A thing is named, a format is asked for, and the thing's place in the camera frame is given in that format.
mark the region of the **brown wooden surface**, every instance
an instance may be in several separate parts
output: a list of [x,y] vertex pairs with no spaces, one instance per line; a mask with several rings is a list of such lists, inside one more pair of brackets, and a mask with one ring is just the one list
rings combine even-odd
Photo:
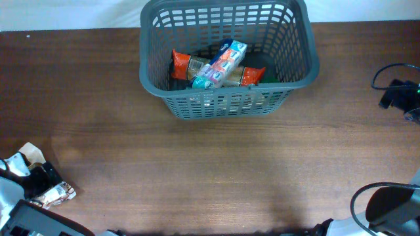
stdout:
[[[318,79],[265,117],[181,121],[138,79],[139,29],[0,33],[0,155],[39,146],[89,229],[174,233],[312,227],[352,194],[408,182],[420,127],[382,110],[372,75],[420,65],[420,22],[314,24]],[[418,74],[391,71],[419,81]],[[357,202],[363,210],[368,194]]]

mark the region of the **plastic basket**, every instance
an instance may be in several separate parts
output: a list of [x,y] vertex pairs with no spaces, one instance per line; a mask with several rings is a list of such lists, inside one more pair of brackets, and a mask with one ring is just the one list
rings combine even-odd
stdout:
[[[140,81],[181,119],[268,114],[319,73],[302,0],[151,0],[141,12],[140,23]],[[247,43],[249,64],[245,66],[267,66],[266,76],[279,83],[171,90],[172,49],[211,58],[224,38]]]

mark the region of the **barcode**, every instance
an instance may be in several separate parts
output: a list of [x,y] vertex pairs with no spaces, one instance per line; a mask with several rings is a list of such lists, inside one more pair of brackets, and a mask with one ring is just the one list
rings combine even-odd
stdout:
[[191,60],[189,69],[200,70],[204,66],[203,62],[197,60]]

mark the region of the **table surface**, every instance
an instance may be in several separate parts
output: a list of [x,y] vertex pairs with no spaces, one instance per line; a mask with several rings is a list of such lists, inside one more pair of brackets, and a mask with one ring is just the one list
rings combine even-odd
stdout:
[[[138,28],[1,32],[0,154],[40,147],[77,190],[51,210],[94,232],[239,233],[347,218],[358,188],[409,182],[420,167],[420,127],[378,108],[383,92],[369,86],[384,65],[420,65],[420,22],[312,26],[313,84],[270,115],[202,121],[177,119],[143,89]],[[419,76],[396,69],[379,83],[394,78]]]

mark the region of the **cable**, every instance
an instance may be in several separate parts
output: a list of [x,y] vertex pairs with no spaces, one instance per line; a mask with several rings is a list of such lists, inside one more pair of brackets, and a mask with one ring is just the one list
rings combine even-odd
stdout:
[[400,89],[420,90],[420,85],[419,86],[400,85],[400,86],[390,86],[390,87],[378,87],[378,86],[376,86],[375,81],[376,81],[376,78],[378,77],[378,75],[380,73],[382,73],[383,71],[385,71],[386,69],[394,67],[394,66],[405,66],[405,67],[409,67],[409,68],[414,68],[414,69],[417,69],[420,72],[420,67],[419,66],[413,66],[413,65],[410,65],[410,64],[407,64],[407,63],[395,63],[395,64],[387,65],[387,66],[383,67],[382,69],[380,69],[375,74],[375,77],[373,77],[372,84],[371,84],[373,89],[376,89],[376,90],[396,90],[396,89],[398,89],[398,90],[400,90]]
[[377,182],[373,184],[368,184],[361,189],[359,189],[352,197],[352,200],[350,201],[350,213],[352,214],[353,220],[358,224],[364,231],[369,233],[372,236],[377,236],[376,233],[374,233],[372,230],[364,226],[356,217],[356,213],[354,212],[354,203],[356,202],[357,197],[363,193],[364,191],[374,188],[374,187],[399,187],[402,189],[412,189],[412,190],[418,190],[420,189],[420,186],[417,186],[415,184],[399,184],[399,183],[391,183],[391,182]]

